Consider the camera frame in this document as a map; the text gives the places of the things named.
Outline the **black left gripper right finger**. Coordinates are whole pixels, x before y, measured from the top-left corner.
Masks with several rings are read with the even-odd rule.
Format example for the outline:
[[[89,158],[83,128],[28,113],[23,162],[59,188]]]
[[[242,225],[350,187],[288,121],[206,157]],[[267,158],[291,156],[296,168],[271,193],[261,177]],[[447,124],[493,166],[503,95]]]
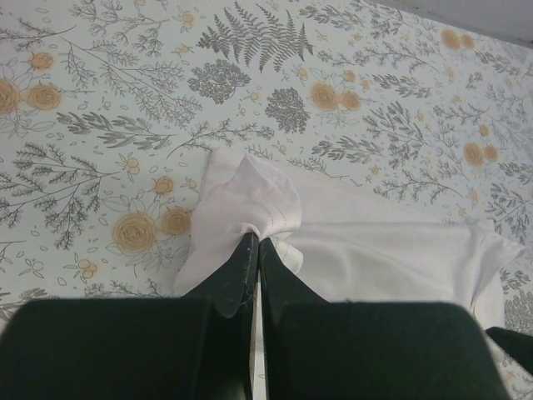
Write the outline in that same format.
[[[443,302],[328,302],[259,247],[270,399],[505,399],[485,335]]]

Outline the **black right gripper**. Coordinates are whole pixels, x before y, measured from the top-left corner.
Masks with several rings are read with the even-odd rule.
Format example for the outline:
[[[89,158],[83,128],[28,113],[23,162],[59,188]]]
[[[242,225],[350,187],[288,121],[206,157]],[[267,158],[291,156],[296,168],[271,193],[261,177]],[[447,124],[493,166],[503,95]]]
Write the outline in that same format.
[[[532,336],[501,327],[490,327],[486,329],[486,333],[489,338],[522,367],[532,366]]]

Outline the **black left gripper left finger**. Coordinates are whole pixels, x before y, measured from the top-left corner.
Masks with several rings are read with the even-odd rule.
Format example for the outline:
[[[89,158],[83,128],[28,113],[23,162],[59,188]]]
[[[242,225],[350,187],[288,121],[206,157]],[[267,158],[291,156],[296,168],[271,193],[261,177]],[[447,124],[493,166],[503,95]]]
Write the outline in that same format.
[[[182,297],[26,303],[1,336],[4,399],[249,399],[255,237]]]

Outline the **white t shirt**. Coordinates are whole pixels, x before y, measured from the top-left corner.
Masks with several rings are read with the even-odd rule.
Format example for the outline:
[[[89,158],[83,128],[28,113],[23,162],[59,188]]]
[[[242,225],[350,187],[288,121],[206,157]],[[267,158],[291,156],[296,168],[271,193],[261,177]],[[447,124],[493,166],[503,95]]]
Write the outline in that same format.
[[[270,238],[283,264],[328,301],[443,301],[483,328],[503,324],[499,273],[525,250],[489,220],[443,223],[298,167],[218,148],[175,292],[211,275],[249,232]]]

